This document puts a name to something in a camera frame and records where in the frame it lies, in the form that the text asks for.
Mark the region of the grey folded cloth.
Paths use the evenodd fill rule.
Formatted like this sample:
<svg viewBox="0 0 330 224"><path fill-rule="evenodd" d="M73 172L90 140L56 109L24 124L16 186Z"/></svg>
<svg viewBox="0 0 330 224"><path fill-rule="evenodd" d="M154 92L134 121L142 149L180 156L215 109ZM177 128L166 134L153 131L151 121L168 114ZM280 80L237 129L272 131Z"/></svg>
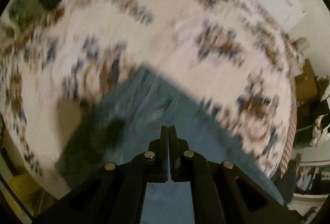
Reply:
<svg viewBox="0 0 330 224"><path fill-rule="evenodd" d="M14 0L9 7L9 18L23 31L45 12L46 9L39 0Z"/></svg>

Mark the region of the blue denim pants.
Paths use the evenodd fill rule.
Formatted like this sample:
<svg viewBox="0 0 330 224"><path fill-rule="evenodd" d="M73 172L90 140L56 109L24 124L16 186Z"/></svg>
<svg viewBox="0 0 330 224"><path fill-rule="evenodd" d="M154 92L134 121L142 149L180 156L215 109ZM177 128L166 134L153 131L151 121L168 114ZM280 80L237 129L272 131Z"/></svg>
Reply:
<svg viewBox="0 0 330 224"><path fill-rule="evenodd" d="M83 117L57 162L71 191L108 162L131 162L160 138L160 129L174 126L177 137L207 161L231 161L273 199L283 198L273 182L206 111L164 78L140 68L105 95ZM195 223L188 182L171 179L170 158L165 183L148 183L139 223Z"/></svg>

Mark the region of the floral white bed sheet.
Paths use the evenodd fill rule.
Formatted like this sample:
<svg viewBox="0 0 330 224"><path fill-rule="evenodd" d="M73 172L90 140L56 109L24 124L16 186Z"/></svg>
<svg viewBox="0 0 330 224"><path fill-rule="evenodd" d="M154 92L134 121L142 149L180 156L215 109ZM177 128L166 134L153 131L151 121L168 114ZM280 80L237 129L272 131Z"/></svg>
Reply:
<svg viewBox="0 0 330 224"><path fill-rule="evenodd" d="M61 0L21 31L1 16L1 114L31 176L69 192L57 162L83 113L142 65L165 76L272 177L296 121L293 47L254 0Z"/></svg>

